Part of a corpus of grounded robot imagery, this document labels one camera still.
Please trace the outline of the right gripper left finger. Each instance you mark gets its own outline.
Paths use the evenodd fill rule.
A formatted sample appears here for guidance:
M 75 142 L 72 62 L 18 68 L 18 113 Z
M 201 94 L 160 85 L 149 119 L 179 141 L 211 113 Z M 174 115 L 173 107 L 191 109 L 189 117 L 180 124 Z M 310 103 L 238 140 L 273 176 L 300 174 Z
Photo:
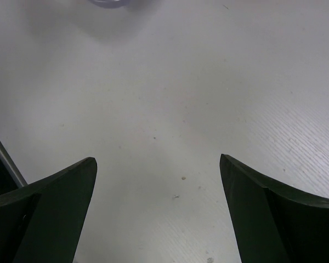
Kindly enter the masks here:
M 73 262 L 96 177 L 88 157 L 0 195 L 0 262 Z

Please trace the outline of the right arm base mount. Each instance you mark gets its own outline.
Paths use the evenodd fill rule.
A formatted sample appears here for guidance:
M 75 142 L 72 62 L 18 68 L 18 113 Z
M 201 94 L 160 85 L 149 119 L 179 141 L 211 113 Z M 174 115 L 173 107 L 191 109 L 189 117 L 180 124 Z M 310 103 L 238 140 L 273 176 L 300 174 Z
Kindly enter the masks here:
M 0 195 L 26 185 L 26 180 L 0 141 Z

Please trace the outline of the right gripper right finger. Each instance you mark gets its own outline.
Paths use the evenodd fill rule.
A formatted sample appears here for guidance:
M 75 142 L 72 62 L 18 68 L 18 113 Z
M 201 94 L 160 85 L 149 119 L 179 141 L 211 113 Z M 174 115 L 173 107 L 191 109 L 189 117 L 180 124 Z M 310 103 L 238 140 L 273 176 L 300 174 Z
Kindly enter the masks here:
M 219 166 L 242 262 L 329 262 L 329 198 L 230 155 L 221 155 Z

